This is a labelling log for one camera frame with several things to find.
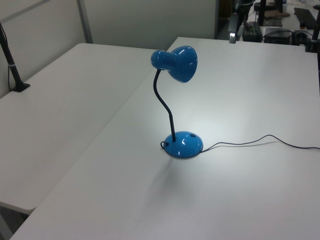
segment black cable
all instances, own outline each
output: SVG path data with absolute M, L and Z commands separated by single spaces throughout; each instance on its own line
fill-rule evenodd
M 268 136 L 269 136 L 269 137 L 273 137 L 273 138 L 279 140 L 280 142 L 282 142 L 283 144 L 288 145 L 288 146 L 293 147 L 293 148 L 297 148 L 297 149 L 319 149 L 319 150 L 320 150 L 320 147 L 315 147 L 315 146 L 309 146 L 309 147 L 295 146 L 295 145 L 292 145 L 292 144 L 289 144 L 289 143 L 286 143 L 286 142 L 282 141 L 281 139 L 277 138 L 276 136 L 273 136 L 273 135 L 271 135 L 271 134 L 268 134 L 268 135 L 265 135 L 265 136 L 259 138 L 258 140 L 250 141 L 250 142 L 245 142 L 245 143 L 230 143 L 230 142 L 223 142 L 223 141 L 217 142 L 216 144 L 212 145 L 211 147 L 209 147 L 209 148 L 207 148 L 207 149 L 205 149 L 205 150 L 202 150 L 200 153 L 205 153 L 205 152 L 207 152 L 207 151 L 210 151 L 210 150 L 214 149 L 214 147 L 215 147 L 216 145 L 218 145 L 218 144 L 228 144 L 228 145 L 241 146 L 241 145 L 247 145 L 247 144 L 256 143 L 256 142 L 260 141 L 261 139 L 264 139 L 265 137 L 268 137 Z
M 248 17 L 250 17 L 254 12 L 255 12 L 255 10 L 253 10 L 253 12 L 248 15 Z
M 296 33 L 296 32 L 299 32 L 299 33 L 307 33 L 307 34 L 310 34 L 312 36 L 312 34 L 308 31 L 304 31 L 304 30 L 295 30 L 293 33 Z

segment power cord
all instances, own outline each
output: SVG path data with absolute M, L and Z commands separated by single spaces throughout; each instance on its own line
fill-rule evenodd
M 247 144 L 256 143 L 256 142 L 258 142 L 258 141 L 260 141 L 260 140 L 262 140 L 262 139 L 264 139 L 264 138 L 266 138 L 266 137 L 273 137 L 273 138 L 279 140 L 280 142 L 282 142 L 283 144 L 288 145 L 288 146 L 293 147 L 293 148 L 297 148 L 297 149 L 318 149 L 318 150 L 320 150 L 320 147 L 315 147 L 315 146 L 308 146 L 308 147 L 295 146 L 295 145 L 286 143 L 285 141 L 282 141 L 281 139 L 277 138 L 277 137 L 274 136 L 274 135 L 268 134 L 268 135 L 265 135 L 265 136 L 259 138 L 258 140 L 254 140 L 254 141 L 250 141 L 250 142 L 245 142 L 245 143 L 230 143 L 230 142 L 223 142 L 223 141 L 217 142 L 216 144 L 212 145 L 211 147 L 209 147 L 209 148 L 207 148 L 207 149 L 205 149 L 205 150 L 202 150 L 200 153 L 205 153 L 205 152 L 207 152 L 207 151 L 210 151 L 210 150 L 214 149 L 214 147 L 215 147 L 216 145 L 219 145 L 219 144 L 242 146 L 242 145 L 247 145 Z

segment white desk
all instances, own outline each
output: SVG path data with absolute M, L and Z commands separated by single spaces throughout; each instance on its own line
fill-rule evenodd
M 315 19 L 317 19 L 318 16 L 318 10 L 314 9 L 313 6 L 316 4 L 320 4 L 320 2 L 318 0 L 307 0 L 304 4 L 295 4 L 293 0 L 288 0 L 286 4 L 283 5 L 283 11 L 287 12 L 290 14 L 290 16 L 287 17 L 282 17 L 281 21 L 282 21 L 282 26 L 278 27 L 278 26 L 261 26 L 261 31 L 262 31 L 262 35 L 265 35 L 266 32 L 266 28 L 283 28 L 283 29 L 289 29 L 291 31 L 297 31 L 297 30 L 302 30 L 302 31 L 307 31 L 311 34 L 314 33 L 313 30 L 308 30 L 308 29 L 300 29 L 300 22 L 297 18 L 297 16 L 294 14 L 295 10 L 294 8 L 302 8 L 302 9 L 309 9 L 310 12 L 312 13 L 312 15 L 314 16 Z M 252 6 L 250 9 L 250 14 L 253 12 L 254 7 Z M 255 17 L 256 17 L 256 22 L 258 21 L 258 17 L 259 15 L 257 14 L 256 16 L 256 12 L 253 12 L 249 17 L 248 17 L 248 22 L 254 22 L 255 21 Z
M 152 69 L 152 52 L 79 44 L 0 99 L 1 206 L 38 206 Z
M 204 148 L 270 133 L 320 146 L 316 54 L 192 38 L 178 38 L 170 49 L 182 45 L 198 54 L 193 79 L 182 84 L 162 72 L 158 81 L 176 131 L 198 134 Z M 296 54 L 308 64 L 295 61 Z M 155 72 L 12 240 L 318 240 L 320 151 L 269 138 L 174 159 L 160 147 L 170 126 L 153 92 Z

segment blue lamp shade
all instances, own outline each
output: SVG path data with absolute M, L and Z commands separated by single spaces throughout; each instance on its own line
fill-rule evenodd
M 151 56 L 151 64 L 160 70 L 166 70 L 177 81 L 186 83 L 195 74 L 198 57 L 191 46 L 180 46 L 172 52 L 155 51 Z

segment wall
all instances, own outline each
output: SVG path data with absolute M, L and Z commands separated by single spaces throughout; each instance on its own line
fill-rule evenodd
M 215 37 L 218 0 L 82 1 L 95 44 L 167 50 L 177 37 Z
M 23 82 L 76 44 L 85 42 L 76 0 L 50 0 L 2 26 Z M 9 92 L 7 73 L 8 64 L 1 49 L 0 98 Z

